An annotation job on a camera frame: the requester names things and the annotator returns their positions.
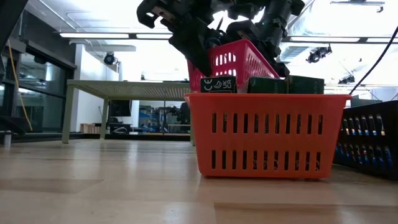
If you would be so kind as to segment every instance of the orange plastic basket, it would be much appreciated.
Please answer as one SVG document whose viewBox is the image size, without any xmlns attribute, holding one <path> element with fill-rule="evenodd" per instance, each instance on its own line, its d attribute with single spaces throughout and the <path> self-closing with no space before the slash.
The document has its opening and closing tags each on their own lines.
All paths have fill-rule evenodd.
<svg viewBox="0 0 398 224">
<path fill-rule="evenodd" d="M 205 176 L 324 178 L 349 95 L 189 93 Z"/>
</svg>

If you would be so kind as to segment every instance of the black rack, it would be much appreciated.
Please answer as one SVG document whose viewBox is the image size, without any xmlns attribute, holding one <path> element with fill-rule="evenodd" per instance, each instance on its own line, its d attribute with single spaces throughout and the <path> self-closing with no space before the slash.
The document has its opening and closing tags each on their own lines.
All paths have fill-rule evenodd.
<svg viewBox="0 0 398 224">
<path fill-rule="evenodd" d="M 344 110 L 335 164 L 398 180 L 398 101 Z"/>
</svg>

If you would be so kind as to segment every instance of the red plastic basket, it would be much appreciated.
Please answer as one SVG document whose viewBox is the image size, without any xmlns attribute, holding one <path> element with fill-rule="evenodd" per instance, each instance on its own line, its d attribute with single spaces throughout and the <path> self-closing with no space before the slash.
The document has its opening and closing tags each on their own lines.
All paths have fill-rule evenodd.
<svg viewBox="0 0 398 224">
<path fill-rule="evenodd" d="M 238 89 L 245 88 L 250 77 L 279 78 L 275 70 L 249 40 L 238 40 L 208 50 L 212 77 L 236 76 Z M 188 61 L 190 88 L 200 91 L 205 76 Z"/>
<path fill-rule="evenodd" d="M 349 95 L 189 93 L 205 176 L 324 178 Z"/>
</svg>

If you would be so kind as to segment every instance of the black box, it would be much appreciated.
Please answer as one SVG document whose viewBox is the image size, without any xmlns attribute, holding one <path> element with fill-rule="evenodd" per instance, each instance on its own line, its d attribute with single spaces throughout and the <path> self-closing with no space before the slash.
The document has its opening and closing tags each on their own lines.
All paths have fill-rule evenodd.
<svg viewBox="0 0 398 224">
<path fill-rule="evenodd" d="M 201 93 L 236 93 L 236 77 L 213 77 L 200 80 Z"/>
<path fill-rule="evenodd" d="M 286 93 L 286 84 L 280 79 L 251 77 L 248 93 Z"/>
<path fill-rule="evenodd" d="M 325 81 L 321 78 L 291 75 L 285 79 L 289 94 L 323 94 Z"/>
</svg>

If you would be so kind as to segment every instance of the dark green box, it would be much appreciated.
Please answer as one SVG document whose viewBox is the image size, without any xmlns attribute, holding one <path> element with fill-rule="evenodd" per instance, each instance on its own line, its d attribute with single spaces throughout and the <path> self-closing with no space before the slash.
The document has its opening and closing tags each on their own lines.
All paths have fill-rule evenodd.
<svg viewBox="0 0 398 224">
<path fill-rule="evenodd" d="M 279 79 L 251 77 L 248 93 L 286 93 L 286 84 Z"/>
<path fill-rule="evenodd" d="M 291 75 L 285 79 L 289 94 L 323 94 L 325 81 L 321 78 Z"/>
</svg>

